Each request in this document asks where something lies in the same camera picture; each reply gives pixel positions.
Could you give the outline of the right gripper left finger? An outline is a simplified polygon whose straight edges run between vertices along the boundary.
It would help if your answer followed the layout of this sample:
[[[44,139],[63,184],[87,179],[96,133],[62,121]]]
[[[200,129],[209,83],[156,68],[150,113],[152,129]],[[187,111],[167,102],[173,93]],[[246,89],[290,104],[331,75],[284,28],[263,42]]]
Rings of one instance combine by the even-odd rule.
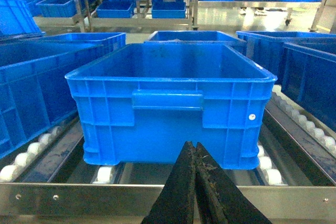
[[[142,223],[193,223],[195,151],[192,142],[184,143],[160,195]]]

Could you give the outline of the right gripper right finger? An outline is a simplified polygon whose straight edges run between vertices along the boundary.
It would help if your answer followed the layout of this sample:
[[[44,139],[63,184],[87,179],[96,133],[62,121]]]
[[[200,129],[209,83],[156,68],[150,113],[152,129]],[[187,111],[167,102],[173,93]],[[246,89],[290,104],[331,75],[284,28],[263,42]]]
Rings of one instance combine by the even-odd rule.
[[[201,143],[197,143],[196,154],[195,189],[201,223],[271,223]]]

